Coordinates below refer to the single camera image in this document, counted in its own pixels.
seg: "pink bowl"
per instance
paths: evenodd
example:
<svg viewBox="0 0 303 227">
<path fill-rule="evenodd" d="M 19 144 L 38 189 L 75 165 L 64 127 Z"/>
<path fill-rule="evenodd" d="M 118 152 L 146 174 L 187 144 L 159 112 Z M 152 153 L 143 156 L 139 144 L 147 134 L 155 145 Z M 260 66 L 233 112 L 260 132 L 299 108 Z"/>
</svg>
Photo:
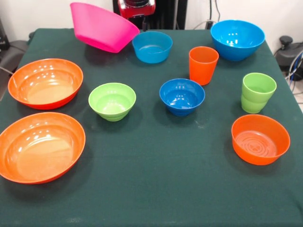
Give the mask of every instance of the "pink bowl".
<svg viewBox="0 0 303 227">
<path fill-rule="evenodd" d="M 86 3 L 72 3 L 71 14 L 76 38 L 104 51 L 120 52 L 140 32 L 116 13 Z"/>
</svg>

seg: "plastic tableware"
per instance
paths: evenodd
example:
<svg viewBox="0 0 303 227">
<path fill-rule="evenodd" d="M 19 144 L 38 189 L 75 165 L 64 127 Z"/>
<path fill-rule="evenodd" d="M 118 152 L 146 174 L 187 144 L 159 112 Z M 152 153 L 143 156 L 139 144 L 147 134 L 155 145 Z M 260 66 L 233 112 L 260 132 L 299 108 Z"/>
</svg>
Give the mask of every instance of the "plastic tableware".
<svg viewBox="0 0 303 227">
<path fill-rule="evenodd" d="M 72 3 L 71 14 L 76 38 L 107 52 L 120 52 L 140 32 L 120 15 L 86 3 Z"/>
<path fill-rule="evenodd" d="M 198 46 L 189 52 L 189 78 L 200 85 L 208 84 L 217 65 L 219 54 L 213 48 Z"/>
<path fill-rule="evenodd" d="M 172 79 L 160 88 L 160 98 L 168 110 L 176 116 L 187 116 L 204 101 L 205 92 L 189 79 Z"/>
<path fill-rule="evenodd" d="M 0 175 L 17 183 L 38 184 L 57 179 L 79 159 L 85 132 L 62 113 L 24 117 L 0 135 Z"/>
<path fill-rule="evenodd" d="M 89 105 L 102 118 L 116 122 L 124 118 L 136 101 L 136 93 L 125 84 L 107 83 L 89 95 Z"/>
<path fill-rule="evenodd" d="M 249 73 L 243 78 L 241 105 L 250 114 L 259 113 L 276 90 L 276 82 L 263 73 Z"/>
<path fill-rule="evenodd" d="M 137 58 L 150 64 L 167 59 L 172 44 L 171 37 L 162 32 L 143 32 L 133 39 Z"/>
<path fill-rule="evenodd" d="M 268 165 L 290 146 L 287 130 L 270 117 L 249 114 L 232 125 L 232 145 L 237 155 L 254 165 Z"/>
<path fill-rule="evenodd" d="M 67 104 L 80 89 L 83 73 L 64 59 L 44 59 L 18 69 L 9 79 L 10 95 L 24 105 L 51 110 Z"/>
<path fill-rule="evenodd" d="M 264 42 L 258 26 L 241 20 L 224 20 L 212 26 L 210 33 L 220 57 L 241 61 L 252 55 Z"/>
</svg>

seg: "green cup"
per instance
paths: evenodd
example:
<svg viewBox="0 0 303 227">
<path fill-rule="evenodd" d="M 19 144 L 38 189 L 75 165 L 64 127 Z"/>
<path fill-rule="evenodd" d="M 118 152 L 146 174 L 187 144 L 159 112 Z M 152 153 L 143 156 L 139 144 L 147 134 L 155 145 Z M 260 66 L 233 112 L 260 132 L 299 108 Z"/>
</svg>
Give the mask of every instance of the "green cup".
<svg viewBox="0 0 303 227">
<path fill-rule="evenodd" d="M 125 84 L 107 83 L 89 95 L 89 105 L 102 118 L 117 122 L 124 118 L 136 101 L 136 93 Z"/>
<path fill-rule="evenodd" d="M 250 114 L 259 113 L 276 90 L 276 82 L 270 76 L 252 72 L 243 78 L 241 105 Z"/>
</svg>

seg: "light blue bowl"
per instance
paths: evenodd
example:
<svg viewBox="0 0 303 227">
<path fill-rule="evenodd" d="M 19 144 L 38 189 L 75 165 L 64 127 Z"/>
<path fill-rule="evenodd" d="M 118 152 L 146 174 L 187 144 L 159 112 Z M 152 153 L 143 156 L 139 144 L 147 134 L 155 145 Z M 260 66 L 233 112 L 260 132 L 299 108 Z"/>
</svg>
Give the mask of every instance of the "light blue bowl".
<svg viewBox="0 0 303 227">
<path fill-rule="evenodd" d="M 169 35 L 153 31 L 140 33 L 133 39 L 137 58 L 149 64 L 167 59 L 172 43 Z"/>
<path fill-rule="evenodd" d="M 189 79 L 169 80 L 161 86 L 159 94 L 168 110 L 176 116 L 189 115 L 205 98 L 204 89 Z"/>
<path fill-rule="evenodd" d="M 258 26 L 241 20 L 224 20 L 212 26 L 210 33 L 220 57 L 241 61 L 252 55 L 264 42 Z"/>
</svg>

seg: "cup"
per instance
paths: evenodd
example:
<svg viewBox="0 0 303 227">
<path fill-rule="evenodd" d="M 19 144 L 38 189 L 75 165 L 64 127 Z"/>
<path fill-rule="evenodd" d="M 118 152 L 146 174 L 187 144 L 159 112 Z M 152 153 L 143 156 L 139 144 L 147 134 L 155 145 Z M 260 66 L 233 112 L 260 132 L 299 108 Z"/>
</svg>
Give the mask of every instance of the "cup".
<svg viewBox="0 0 303 227">
<path fill-rule="evenodd" d="M 213 76 L 219 54 L 213 48 L 198 46 L 189 52 L 189 78 L 200 85 L 208 84 Z"/>
<path fill-rule="evenodd" d="M 259 113 L 276 90 L 276 82 L 270 76 L 252 72 L 242 82 L 242 109 L 250 114 Z"/>
</svg>

